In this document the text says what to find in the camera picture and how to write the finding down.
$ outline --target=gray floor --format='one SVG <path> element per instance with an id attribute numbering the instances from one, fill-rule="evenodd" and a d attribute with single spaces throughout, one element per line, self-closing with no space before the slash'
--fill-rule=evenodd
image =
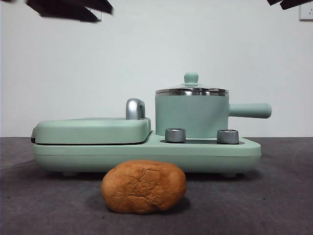
<path id="1" fill-rule="evenodd" d="M 151 215 L 110 212 L 103 174 L 41 169 L 29 138 L 1 138 L 1 234 L 313 234 L 313 138 L 251 138 L 262 159 L 235 179 L 187 174 L 185 197 Z"/>

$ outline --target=cooking pot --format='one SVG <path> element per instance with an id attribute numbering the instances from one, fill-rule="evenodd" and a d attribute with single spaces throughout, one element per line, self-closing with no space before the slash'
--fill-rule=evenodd
<path id="1" fill-rule="evenodd" d="M 187 138 L 216 138 L 217 131 L 228 129 L 228 117 L 268 118 L 271 106 L 229 104 L 225 89 L 204 87 L 196 73 L 186 73 L 185 83 L 156 91 L 156 134 L 168 128 L 183 128 Z"/>

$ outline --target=pot handle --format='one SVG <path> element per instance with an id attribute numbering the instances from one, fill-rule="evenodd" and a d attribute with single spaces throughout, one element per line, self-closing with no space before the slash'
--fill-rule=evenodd
<path id="1" fill-rule="evenodd" d="M 261 104 L 230 104 L 230 117 L 269 118 L 272 108 L 267 103 Z"/>

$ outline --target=silver knob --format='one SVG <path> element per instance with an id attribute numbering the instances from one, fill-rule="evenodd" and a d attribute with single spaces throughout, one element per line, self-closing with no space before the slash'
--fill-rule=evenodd
<path id="1" fill-rule="evenodd" d="M 140 99 L 129 99 L 126 102 L 126 120 L 145 118 L 145 103 Z"/>
<path id="2" fill-rule="evenodd" d="M 239 135 L 236 130 L 218 130 L 217 131 L 217 142 L 224 144 L 238 144 Z"/>
<path id="3" fill-rule="evenodd" d="M 181 128 L 169 128 L 165 130 L 165 140 L 171 143 L 186 141 L 186 131 Z"/>

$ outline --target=appliance foot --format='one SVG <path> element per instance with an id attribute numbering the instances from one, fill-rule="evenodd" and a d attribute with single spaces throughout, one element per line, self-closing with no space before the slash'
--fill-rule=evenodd
<path id="1" fill-rule="evenodd" d="M 225 178 L 234 178 L 236 177 L 236 173 L 222 173 L 221 174 Z"/>
<path id="2" fill-rule="evenodd" d="M 78 175 L 78 172 L 63 171 L 63 176 L 72 177 Z"/>

